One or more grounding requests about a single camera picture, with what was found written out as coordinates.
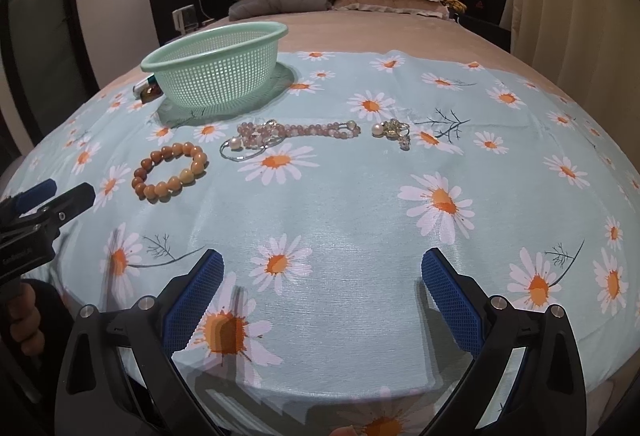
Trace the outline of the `person's left hand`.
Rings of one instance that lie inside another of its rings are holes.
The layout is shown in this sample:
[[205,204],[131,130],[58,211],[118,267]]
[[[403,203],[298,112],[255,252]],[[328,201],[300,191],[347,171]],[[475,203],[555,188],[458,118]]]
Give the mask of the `person's left hand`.
[[22,282],[16,297],[6,303],[8,325],[1,329],[1,343],[18,349],[27,357],[43,351],[44,335],[40,330],[41,316],[36,306],[36,293],[29,283]]

